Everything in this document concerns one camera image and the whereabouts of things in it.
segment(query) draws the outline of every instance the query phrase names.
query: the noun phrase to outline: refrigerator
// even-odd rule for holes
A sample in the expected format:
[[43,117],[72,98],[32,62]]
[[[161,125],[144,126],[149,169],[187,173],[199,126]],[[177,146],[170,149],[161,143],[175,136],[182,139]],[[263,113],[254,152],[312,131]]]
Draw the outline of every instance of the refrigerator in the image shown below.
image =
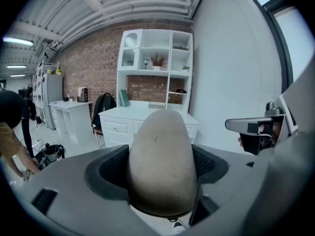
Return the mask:
[[43,111],[45,112],[48,127],[55,129],[55,123],[51,114],[49,103],[63,100],[63,76],[57,74],[45,74],[42,82]]

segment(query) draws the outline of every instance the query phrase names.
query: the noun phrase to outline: brick wall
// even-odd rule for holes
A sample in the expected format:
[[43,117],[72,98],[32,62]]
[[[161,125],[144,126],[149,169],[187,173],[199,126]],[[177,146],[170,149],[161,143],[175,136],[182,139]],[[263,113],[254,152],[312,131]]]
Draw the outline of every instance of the brick wall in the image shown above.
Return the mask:
[[[76,97],[78,87],[87,87],[89,101],[93,102],[93,107],[97,98],[106,92],[116,100],[117,62],[121,38],[125,30],[134,29],[165,29],[192,33],[192,24],[174,20],[133,20],[105,27],[75,41],[50,60],[53,63],[60,63],[63,73],[63,95],[70,94],[71,97]],[[137,76],[128,76],[127,80],[130,100],[165,102],[167,78],[135,77]],[[140,81],[145,83],[143,88],[140,87]]]

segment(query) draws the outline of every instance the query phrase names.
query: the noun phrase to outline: white desk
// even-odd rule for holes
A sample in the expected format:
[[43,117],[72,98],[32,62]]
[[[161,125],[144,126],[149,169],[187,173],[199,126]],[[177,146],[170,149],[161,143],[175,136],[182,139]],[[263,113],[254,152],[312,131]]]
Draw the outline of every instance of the white desk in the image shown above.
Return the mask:
[[[117,107],[99,113],[106,147],[131,144],[143,121],[156,109],[149,109],[148,102],[130,101],[128,107]],[[185,112],[179,112],[186,125],[190,142],[193,144],[199,122]]]
[[58,134],[62,136],[68,133],[70,139],[78,145],[94,140],[89,104],[91,102],[50,104]]

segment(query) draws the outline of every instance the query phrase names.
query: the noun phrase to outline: khaki shorts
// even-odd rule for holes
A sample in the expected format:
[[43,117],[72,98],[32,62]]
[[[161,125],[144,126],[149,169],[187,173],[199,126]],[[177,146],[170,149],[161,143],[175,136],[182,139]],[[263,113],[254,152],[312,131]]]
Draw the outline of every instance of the khaki shorts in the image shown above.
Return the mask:
[[0,157],[10,159],[15,156],[23,144],[17,139],[14,131],[5,122],[0,122]]

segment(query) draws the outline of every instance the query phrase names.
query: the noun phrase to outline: glass cabinet door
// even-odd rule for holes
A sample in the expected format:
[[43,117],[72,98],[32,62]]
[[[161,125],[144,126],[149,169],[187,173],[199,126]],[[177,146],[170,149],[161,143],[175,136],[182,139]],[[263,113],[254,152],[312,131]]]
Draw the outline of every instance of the glass cabinet door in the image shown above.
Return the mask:
[[118,70],[138,70],[142,30],[124,31],[120,46]]

